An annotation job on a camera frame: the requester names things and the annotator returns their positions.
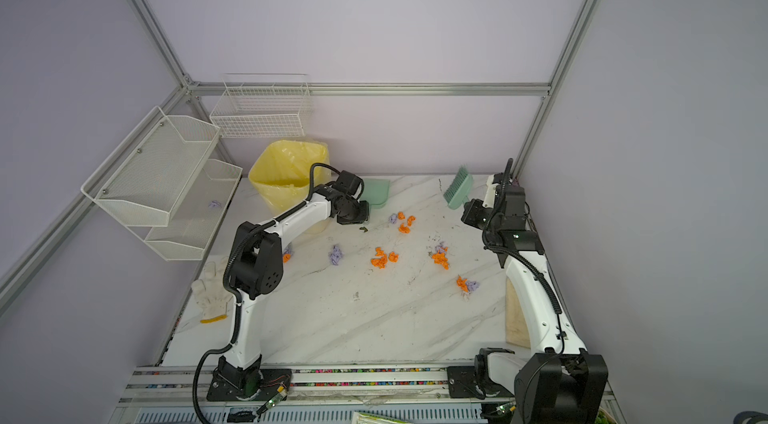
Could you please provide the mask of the green plastic dustpan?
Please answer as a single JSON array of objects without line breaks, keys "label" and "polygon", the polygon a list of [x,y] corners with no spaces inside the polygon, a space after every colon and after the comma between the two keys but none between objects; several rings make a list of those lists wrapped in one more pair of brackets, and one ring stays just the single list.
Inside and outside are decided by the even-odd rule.
[{"label": "green plastic dustpan", "polygon": [[367,201],[371,209],[382,208],[389,199],[390,183],[390,180],[383,178],[364,178],[360,199]]}]

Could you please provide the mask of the green hand brush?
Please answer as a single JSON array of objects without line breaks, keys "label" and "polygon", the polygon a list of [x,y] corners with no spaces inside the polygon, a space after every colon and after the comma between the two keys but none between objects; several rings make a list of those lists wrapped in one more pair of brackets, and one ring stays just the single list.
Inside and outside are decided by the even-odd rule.
[{"label": "green hand brush", "polygon": [[456,210],[464,206],[464,203],[468,202],[469,194],[473,186],[473,175],[469,172],[466,166],[461,166],[457,170],[452,182],[443,192],[443,199],[448,208]]}]

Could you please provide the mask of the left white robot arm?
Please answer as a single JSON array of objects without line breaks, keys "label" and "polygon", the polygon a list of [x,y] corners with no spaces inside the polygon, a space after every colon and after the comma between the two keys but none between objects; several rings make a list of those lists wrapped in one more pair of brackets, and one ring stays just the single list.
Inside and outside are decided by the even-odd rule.
[{"label": "left white robot arm", "polygon": [[266,222],[238,226],[223,276],[224,289],[234,297],[232,335],[216,367],[229,384],[244,388],[259,379],[264,297],[283,278],[284,251],[330,218],[340,225],[364,224],[370,216],[364,189],[360,176],[314,163],[304,200]]}]

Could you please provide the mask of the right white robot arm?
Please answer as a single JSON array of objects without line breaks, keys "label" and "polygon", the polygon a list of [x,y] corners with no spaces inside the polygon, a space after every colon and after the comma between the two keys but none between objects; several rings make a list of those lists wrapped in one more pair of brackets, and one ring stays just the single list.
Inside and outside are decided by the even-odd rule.
[{"label": "right white robot arm", "polygon": [[464,223],[480,230],[516,292],[530,354],[483,348],[475,356],[475,388],[503,389],[515,400],[514,423],[593,423],[608,381],[608,367],[588,351],[555,289],[545,250],[529,225],[520,186],[491,182],[486,196],[466,203]]}]

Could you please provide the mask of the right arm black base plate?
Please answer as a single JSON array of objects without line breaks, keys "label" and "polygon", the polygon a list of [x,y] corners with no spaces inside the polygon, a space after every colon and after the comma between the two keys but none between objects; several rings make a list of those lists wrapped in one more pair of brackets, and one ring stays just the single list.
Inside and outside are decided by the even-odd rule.
[{"label": "right arm black base plate", "polygon": [[491,354],[504,353],[515,355],[510,349],[500,347],[481,348],[475,355],[472,365],[453,365],[446,369],[449,396],[452,399],[475,398],[511,398],[513,394],[504,386],[495,383],[489,377],[488,357]]}]

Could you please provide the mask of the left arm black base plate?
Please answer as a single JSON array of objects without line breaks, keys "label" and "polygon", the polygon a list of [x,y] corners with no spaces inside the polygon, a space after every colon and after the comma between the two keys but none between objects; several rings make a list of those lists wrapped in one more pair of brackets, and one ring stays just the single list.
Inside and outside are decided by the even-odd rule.
[{"label": "left arm black base plate", "polygon": [[262,356],[247,367],[238,366],[233,359],[222,356],[213,370],[206,400],[266,402],[280,387],[288,389],[292,378],[290,368],[264,368]]}]

